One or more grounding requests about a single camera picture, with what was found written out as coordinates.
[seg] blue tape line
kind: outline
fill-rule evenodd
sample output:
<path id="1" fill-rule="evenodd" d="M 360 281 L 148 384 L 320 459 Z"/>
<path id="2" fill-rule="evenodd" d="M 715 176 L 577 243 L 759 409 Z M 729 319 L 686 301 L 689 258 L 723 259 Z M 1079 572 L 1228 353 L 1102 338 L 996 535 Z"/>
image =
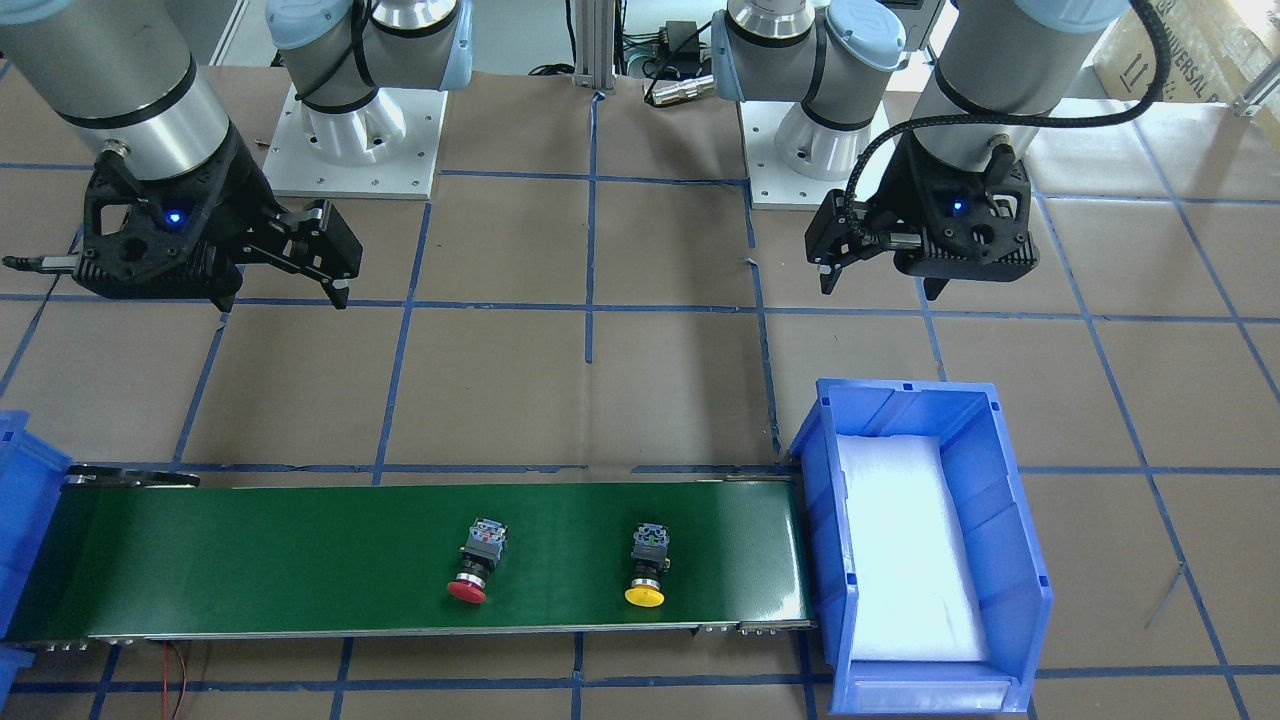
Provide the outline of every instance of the blue tape line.
<path id="1" fill-rule="evenodd" d="M 342 720 L 342 700 L 346 692 L 347 674 L 351 671 L 351 650 L 353 644 L 351 638 L 342 641 L 342 659 L 338 660 L 338 680 L 333 691 L 333 705 L 329 706 L 329 720 Z"/>
<path id="2" fill-rule="evenodd" d="M 929 309 L 929 299 L 924 295 L 924 281 L 920 278 L 915 278 L 915 293 L 920 297 L 920 315 L 924 318 L 924 329 L 929 333 L 933 361 L 938 364 L 938 379 L 947 382 L 947 366 L 942 361 L 942 345 L 938 342 L 938 331 L 933 327 L 933 310 Z"/>
<path id="3" fill-rule="evenodd" d="M 765 307 L 767 315 L 867 315 L 869 318 L 919 318 L 919 310 L 888 307 Z"/>
<path id="4" fill-rule="evenodd" d="M 586 637 L 584 633 L 573 633 L 573 692 L 570 697 L 568 716 L 571 720 L 582 720 L 582 662 L 586 655 Z"/>
<path id="5" fill-rule="evenodd" d="M 45 307 L 49 306 L 49 299 L 54 293 L 54 288 L 58 287 L 58 281 L 61 277 L 55 277 L 54 282 L 49 284 L 49 292 L 40 300 L 40 306 L 36 307 L 36 313 L 31 316 L 31 322 L 27 323 L 27 332 L 22 333 L 22 340 L 18 341 L 18 348 L 13 351 L 13 357 L 9 359 L 9 366 L 5 368 L 4 375 L 0 377 L 0 397 L 9 391 L 9 383 L 13 382 L 14 373 L 18 372 L 18 364 L 22 363 L 22 356 L 27 354 L 27 347 L 31 345 L 31 340 L 36 337 L 36 328 L 40 325 L 40 318 L 45 314 Z"/>
<path id="6" fill-rule="evenodd" d="M 751 225 L 751 214 L 746 215 L 748 227 Z M 751 290 L 755 293 L 755 327 L 760 334 L 760 361 L 764 373 L 764 401 L 769 411 L 769 443 L 773 454 L 782 452 L 782 439 L 778 437 L 778 402 L 773 388 L 773 360 L 769 356 L 769 323 L 764 315 L 764 290 L 760 286 L 760 266 L 749 263 L 751 266 Z"/>
<path id="7" fill-rule="evenodd" d="M 205 365 L 200 369 L 200 379 L 196 380 L 196 391 L 191 393 L 191 404 L 187 405 L 187 416 L 182 421 L 182 432 L 178 433 L 178 445 L 173 448 L 173 461 L 170 465 L 177 470 L 182 464 L 182 455 L 187 451 L 187 441 L 191 439 L 191 428 L 196 424 L 196 413 L 200 410 L 200 401 L 205 397 L 205 388 L 209 386 L 209 375 L 214 370 L 214 359 L 218 357 L 218 348 L 223 345 L 223 336 L 227 333 L 227 323 L 230 314 L 223 313 L 214 337 L 209 341 L 209 351 L 205 352 Z"/>
<path id="8" fill-rule="evenodd" d="M 187 302 L 207 302 L 207 300 L 188 300 Z M 237 305 L 276 305 L 276 306 L 303 306 L 303 307 L 332 307 L 333 304 L 323 297 L 237 297 Z M 364 300 L 352 299 L 347 301 L 347 307 L 403 307 L 399 300 Z"/>
<path id="9" fill-rule="evenodd" d="M 746 220 L 746 247 L 755 249 L 755 223 L 751 220 L 751 188 L 742 186 L 742 215 Z M 764 313 L 764 282 L 760 279 L 760 265 L 755 260 L 751 266 L 751 292 L 755 297 L 755 325 L 760 333 L 760 363 L 764 365 L 764 400 L 769 409 L 769 443 L 773 454 L 782 452 L 781 430 L 778 430 L 778 401 L 773 386 L 773 359 L 769 355 L 769 323 Z"/>
<path id="10" fill-rule="evenodd" d="M 1280 468 L 1196 468 L 1170 465 L 1024 465 L 1024 475 L 1280 475 Z"/>
<path id="11" fill-rule="evenodd" d="M 1079 678 L 1184 678 L 1221 675 L 1221 665 L 1134 665 L 1116 667 L 1041 667 L 1037 680 L 1073 680 Z"/>
<path id="12" fill-rule="evenodd" d="M 102 716 L 102 703 L 106 702 L 106 693 L 111 692 L 111 675 L 115 675 L 115 664 L 120 661 L 120 646 L 111 646 L 106 653 L 106 665 L 102 667 L 102 679 L 93 693 L 93 705 L 88 710 L 88 720 L 99 720 Z"/>
<path id="13" fill-rule="evenodd" d="M 92 172 L 93 165 L 72 165 L 64 163 L 0 163 L 0 170 L 77 170 Z"/>
<path id="14" fill-rule="evenodd" d="M 431 227 L 431 204 L 422 205 L 422 220 L 417 229 L 417 249 L 413 251 L 413 266 L 410 269 L 408 290 L 401 302 L 401 327 L 396 336 L 396 357 L 392 361 L 392 378 L 387 386 L 387 409 L 383 411 L 383 428 L 378 433 L 378 454 L 374 459 L 372 484 L 383 484 L 383 471 L 387 464 L 387 446 L 392 438 L 392 424 L 396 420 L 396 401 L 399 397 L 401 373 L 404 369 L 404 348 L 408 345 L 408 328 L 413 322 L 413 296 L 417 293 L 417 279 L 422 273 L 422 259 L 426 255 L 428 234 Z"/>
<path id="15" fill-rule="evenodd" d="M 472 177 L 472 178 L 568 179 L 568 181 L 585 181 L 589 177 L 581 173 L 512 173 L 506 170 L 440 170 L 440 174 Z"/>
<path id="16" fill-rule="evenodd" d="M 696 179 L 681 179 L 681 178 L 641 178 L 634 176 L 596 176 L 600 182 L 622 182 L 622 183 L 641 183 L 641 184 L 701 184 L 701 186 L 723 186 L 723 187 L 746 187 L 746 181 L 741 178 L 696 178 Z"/>
<path id="17" fill-rule="evenodd" d="M 922 297 L 924 293 L 924 286 L 920 284 L 918 288 Z M 934 318 L 975 318 L 975 319 L 991 319 L 991 320 L 1079 320 L 1080 315 L 1076 313 L 1001 313 L 992 310 L 933 310 L 929 307 L 929 314 Z"/>
<path id="18" fill-rule="evenodd" d="M 383 473 L 559 473 L 561 470 L 586 470 L 586 465 L 412 465 L 412 464 L 387 464 Z"/>
<path id="19" fill-rule="evenodd" d="M 598 163 L 600 155 L 600 100 L 604 94 L 591 95 L 589 113 L 591 115 L 590 127 L 590 160 L 589 181 L 586 183 L 586 314 L 582 318 L 582 361 L 590 365 L 595 360 L 595 214 L 596 192 L 599 186 Z"/>
<path id="20" fill-rule="evenodd" d="M 1167 197 L 1153 197 L 1151 195 L 1093 195 L 1087 192 L 1033 191 L 1032 197 L 1043 197 L 1046 200 L 1089 200 L 1102 202 L 1169 202 Z"/>
<path id="21" fill-rule="evenodd" d="M 796 655 L 800 656 L 800 673 L 804 675 L 804 716 L 805 720 L 818 720 L 818 698 L 813 692 L 813 664 L 809 662 L 809 630 L 795 633 Z"/>
<path id="22" fill-rule="evenodd" d="M 1179 202 L 1187 205 L 1261 205 L 1280 206 L 1280 200 L 1222 200 L 1220 197 L 1179 197 Z"/>
<path id="23" fill-rule="evenodd" d="M 442 176 L 472 177 L 472 178 L 513 178 L 513 179 L 553 179 L 553 181 L 590 181 L 639 183 L 639 184 L 718 184 L 728 187 L 746 187 L 742 178 L 648 178 L 640 176 L 602 176 L 596 173 L 595 156 L 593 154 L 590 172 L 582 173 L 524 173 L 511 170 L 440 170 Z"/>

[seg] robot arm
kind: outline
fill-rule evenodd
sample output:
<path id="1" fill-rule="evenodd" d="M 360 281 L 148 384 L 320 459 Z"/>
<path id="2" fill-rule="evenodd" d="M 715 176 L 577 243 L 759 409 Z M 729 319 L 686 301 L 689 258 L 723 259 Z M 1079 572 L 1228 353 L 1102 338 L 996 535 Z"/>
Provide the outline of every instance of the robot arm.
<path id="1" fill-rule="evenodd" d="M 1130 5 L 1157 49 L 1157 78 L 1147 96 L 1115 115 L 1050 118 L 1102 32 Z M 890 23 L 878 19 L 892 17 L 888 10 L 873 0 L 832 0 L 826 17 L 818 13 L 817 22 L 809 23 L 806 18 L 814 13 L 806 0 L 730 0 L 728 8 L 722 14 L 727 17 L 717 18 L 719 35 L 713 36 L 721 96 L 794 100 L 796 83 L 808 81 L 799 108 L 814 127 L 797 133 L 783 122 L 776 145 L 785 137 L 801 138 L 791 141 L 794 147 L 780 146 L 783 158 L 803 174 L 836 179 L 833 173 L 822 174 L 796 161 L 796 152 L 810 150 L 813 155 L 804 138 L 856 147 L 851 154 L 858 161 L 850 163 L 854 169 L 846 190 L 827 195 L 805 233 L 806 256 L 819 266 L 823 293 L 831 293 L 844 268 L 886 251 L 895 254 L 900 272 L 925 278 L 929 300 L 951 279 L 1010 282 L 1023 277 L 1039 260 L 1028 229 L 1032 193 L 1021 161 L 1036 133 L 1042 127 L 1128 122 L 1158 99 L 1169 72 L 1167 37 L 1149 0 L 965 0 L 913 118 L 864 149 L 861 141 L 841 136 L 841 131 L 859 127 L 851 122 L 852 114 L 837 118 L 831 105 L 819 102 L 838 97 L 844 106 L 856 106 L 858 117 L 870 117 L 892 69 L 869 50 L 882 46 L 884 60 L 891 55 Z M 882 23 L 886 27 L 877 29 Z M 810 24 L 813 32 L 801 33 Z M 818 64 L 809 73 L 805 63 L 788 58 L 788 53 L 799 55 L 800 47 L 813 44 L 815 32 L 822 38 L 823 28 L 828 56 L 831 49 L 847 51 L 868 67 L 878 65 L 881 76 L 827 74 Z M 906 136 L 879 190 L 865 202 L 855 201 L 854 188 L 870 155 L 901 133 Z M 846 159 L 851 154 L 826 156 Z"/>
<path id="2" fill-rule="evenodd" d="M 168 14 L 148 0 L 20 0 L 0 9 L 0 47 L 99 152 L 84 195 L 83 250 L 5 258 L 69 274 L 111 299 L 209 299 L 229 310 L 238 264 L 320 282 L 335 307 L 361 246 L 328 201 L 302 213 L 266 178 Z M 123 206 L 119 228 L 106 208 Z"/>
<path id="3" fill-rule="evenodd" d="M 774 136 L 783 161 L 847 177 L 906 45 L 897 15 L 874 0 L 730 0 L 710 24 L 719 96 L 795 102 Z"/>

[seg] black cable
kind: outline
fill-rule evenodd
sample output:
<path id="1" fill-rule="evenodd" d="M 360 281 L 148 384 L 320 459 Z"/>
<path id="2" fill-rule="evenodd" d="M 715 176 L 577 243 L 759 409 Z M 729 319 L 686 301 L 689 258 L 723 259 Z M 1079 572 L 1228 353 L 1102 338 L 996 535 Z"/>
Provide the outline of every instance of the black cable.
<path id="1" fill-rule="evenodd" d="M 858 181 L 861 178 L 863 170 L 867 169 L 867 163 L 870 161 L 872 155 L 876 151 L 904 132 L 916 131 L 928 127 L 940 126 L 1015 126 L 1015 127 L 1033 127 L 1033 128 L 1059 128 L 1059 129 L 1083 129 L 1083 128 L 1101 128 L 1107 126 L 1120 126 L 1133 120 L 1134 118 L 1146 113 L 1155 102 L 1160 101 L 1162 88 L 1165 82 L 1169 79 L 1170 70 L 1170 50 L 1169 50 L 1169 32 L 1165 29 L 1164 23 L 1160 22 L 1160 14 L 1151 5 L 1151 0 L 1129 0 L 1129 5 L 1133 12 L 1138 15 L 1138 20 L 1142 22 L 1142 27 L 1147 31 L 1147 36 L 1151 38 L 1151 45 L 1156 53 L 1156 74 L 1151 79 L 1151 86 L 1147 87 L 1147 92 L 1142 96 L 1142 100 L 1137 105 L 1129 108 L 1128 110 L 1120 113 L 1112 113 L 1110 115 L 1093 115 L 1087 118 L 1043 118 L 1043 117 L 1028 117 L 1028 115 L 1009 115 L 1004 113 L 996 113 L 991 115 L 934 115 L 929 118 L 913 118 L 910 120 L 899 123 L 887 131 L 882 132 L 876 140 L 873 140 L 865 150 L 858 155 L 858 163 L 854 165 L 854 172 L 849 176 L 849 183 L 845 184 L 845 197 L 852 200 L 855 197 L 855 190 L 858 187 Z M 845 204 L 846 213 L 850 214 L 852 219 L 851 204 Z"/>
<path id="2" fill-rule="evenodd" d="M 571 0 L 564 0 L 564 27 L 568 29 L 568 54 L 577 64 L 577 37 L 573 36 L 573 5 Z"/>
<path id="3" fill-rule="evenodd" d="M 568 63 L 550 63 L 547 65 L 538 65 L 536 68 L 529 70 L 529 74 L 535 77 L 571 76 L 573 72 L 573 65 L 570 65 Z"/>
<path id="4" fill-rule="evenodd" d="M 173 705 L 173 715 L 169 716 L 169 720 L 178 720 L 178 711 L 182 710 L 182 701 L 187 697 L 187 660 L 182 656 L 182 651 L 178 650 L 178 646 L 168 641 L 165 644 L 169 646 L 174 655 L 178 656 L 178 665 L 182 666 L 182 688 L 178 689 L 178 702 Z"/>
<path id="5" fill-rule="evenodd" d="M 326 82 L 333 79 L 333 76 L 338 74 L 338 70 L 342 69 L 342 65 L 343 63 L 347 61 L 347 58 L 351 58 L 351 54 L 355 53 L 356 49 L 362 44 L 362 38 L 365 36 L 365 28 L 369 27 L 369 19 L 374 17 L 374 10 L 376 10 L 378 5 L 380 4 L 381 0 L 352 0 L 351 42 L 347 44 L 347 49 L 342 51 L 342 55 L 338 56 L 338 60 L 334 61 L 334 64 L 329 65 L 328 69 L 325 69 L 325 72 L 320 76 L 320 79 L 311 83 L 311 87 L 308 87 L 306 92 L 294 94 L 293 96 L 294 100 L 306 100 L 307 97 L 311 97 L 312 95 L 315 95 L 317 90 L 324 87 Z"/>
<path id="6" fill-rule="evenodd" d="M 660 76 L 662 72 L 667 69 L 667 61 L 675 58 L 676 55 L 680 55 L 680 51 L 684 50 L 686 45 L 689 45 L 695 37 L 701 35 L 703 31 L 705 31 L 709 27 L 712 27 L 712 20 L 707 20 L 705 23 L 703 23 L 703 27 L 695 29 L 692 35 L 686 37 L 685 41 L 680 44 L 678 47 L 676 47 L 675 50 L 667 50 L 667 56 L 663 58 L 660 61 L 654 63 L 654 67 L 658 69 L 654 72 L 653 82 L 649 83 L 649 90 L 646 90 L 644 94 L 644 101 L 646 104 L 653 105 L 653 88 L 658 86 L 658 76 Z"/>

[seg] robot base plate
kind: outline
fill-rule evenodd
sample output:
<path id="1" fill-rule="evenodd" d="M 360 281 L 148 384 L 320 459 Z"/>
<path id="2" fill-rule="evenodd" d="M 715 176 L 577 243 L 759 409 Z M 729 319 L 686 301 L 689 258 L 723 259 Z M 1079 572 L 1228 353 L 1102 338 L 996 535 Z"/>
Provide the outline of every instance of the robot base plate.
<path id="1" fill-rule="evenodd" d="M 822 204 L 827 191 L 845 188 L 845 179 L 814 179 L 792 170 L 782 161 L 773 136 L 795 102 L 741 102 L 742 150 L 746 155 L 748 176 L 751 178 L 751 206 L 763 210 L 813 210 Z M 884 105 L 876 109 L 870 124 L 870 137 L 888 129 Z M 893 152 L 882 147 L 872 158 L 858 182 L 858 197 L 870 197 L 879 186 L 881 176 Z"/>
<path id="2" fill-rule="evenodd" d="M 371 165 L 338 165 L 311 147 L 302 128 L 302 104 L 289 87 L 262 170 L 284 197 L 379 197 L 429 200 L 448 94 L 383 88 L 404 113 L 408 135 L 394 156 Z"/>

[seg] conveyor belt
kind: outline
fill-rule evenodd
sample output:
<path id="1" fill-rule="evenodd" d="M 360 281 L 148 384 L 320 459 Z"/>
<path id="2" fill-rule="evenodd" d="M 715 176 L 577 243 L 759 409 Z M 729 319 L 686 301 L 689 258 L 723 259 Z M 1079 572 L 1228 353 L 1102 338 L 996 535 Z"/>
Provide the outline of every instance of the conveyor belt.
<path id="1" fill-rule="evenodd" d="M 788 624 L 810 618 L 787 482 L 68 489 L 5 642 Z M 471 606 L 476 516 L 509 528 Z M 623 600 L 636 523 L 667 602 Z"/>

